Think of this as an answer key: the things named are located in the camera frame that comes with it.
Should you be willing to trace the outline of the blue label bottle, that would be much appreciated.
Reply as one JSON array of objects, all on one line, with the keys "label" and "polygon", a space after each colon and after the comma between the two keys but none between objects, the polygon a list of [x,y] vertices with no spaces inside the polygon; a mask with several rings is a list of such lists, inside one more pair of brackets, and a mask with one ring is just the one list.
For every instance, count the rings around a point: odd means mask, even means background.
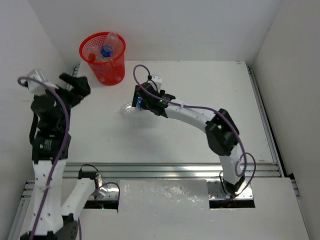
[{"label": "blue label bottle", "polygon": [[100,54],[104,58],[112,57],[113,53],[116,50],[118,40],[119,40],[119,38],[118,38],[117,34],[115,34],[113,32],[109,32],[104,40],[104,43],[103,43],[102,48],[100,50]]},{"label": "blue label bottle", "polygon": [[132,102],[123,105],[121,107],[120,114],[125,119],[137,116],[143,110],[141,107],[141,103],[142,100],[139,97],[135,102],[135,106],[133,106]]}]

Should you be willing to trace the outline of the red cap crushed bottle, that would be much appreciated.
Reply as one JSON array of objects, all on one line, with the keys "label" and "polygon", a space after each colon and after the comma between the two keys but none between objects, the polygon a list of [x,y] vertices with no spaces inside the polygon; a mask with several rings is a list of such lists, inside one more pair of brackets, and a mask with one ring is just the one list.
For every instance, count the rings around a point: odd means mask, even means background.
[{"label": "red cap crushed bottle", "polygon": [[93,52],[91,52],[91,53],[88,55],[88,60],[89,60],[89,62],[92,62],[92,63],[102,63],[102,62],[105,62],[105,58],[104,58],[101,54],[93,53]]}]

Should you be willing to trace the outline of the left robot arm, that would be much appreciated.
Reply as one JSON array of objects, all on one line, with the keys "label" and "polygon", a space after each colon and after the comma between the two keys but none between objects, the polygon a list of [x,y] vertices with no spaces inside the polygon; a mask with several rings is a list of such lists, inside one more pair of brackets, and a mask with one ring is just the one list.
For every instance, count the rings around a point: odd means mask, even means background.
[{"label": "left robot arm", "polygon": [[34,202],[30,226],[22,240],[74,240],[80,233],[79,217],[97,188],[97,172],[81,172],[76,185],[62,202],[63,174],[71,143],[71,109],[91,93],[88,79],[62,73],[68,85],[48,81],[40,70],[17,79],[33,94],[33,120],[29,133],[34,172]]}]

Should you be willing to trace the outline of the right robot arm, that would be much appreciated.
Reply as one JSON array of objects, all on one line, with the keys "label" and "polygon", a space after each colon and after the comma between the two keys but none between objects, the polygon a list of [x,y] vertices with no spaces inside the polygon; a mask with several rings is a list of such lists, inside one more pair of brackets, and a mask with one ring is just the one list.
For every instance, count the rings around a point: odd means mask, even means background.
[{"label": "right robot arm", "polygon": [[164,90],[156,91],[153,84],[136,85],[132,100],[139,107],[167,119],[179,120],[204,132],[210,150],[218,155],[225,190],[235,195],[245,180],[237,155],[238,148],[245,151],[240,133],[228,111],[185,105],[174,95]]}]

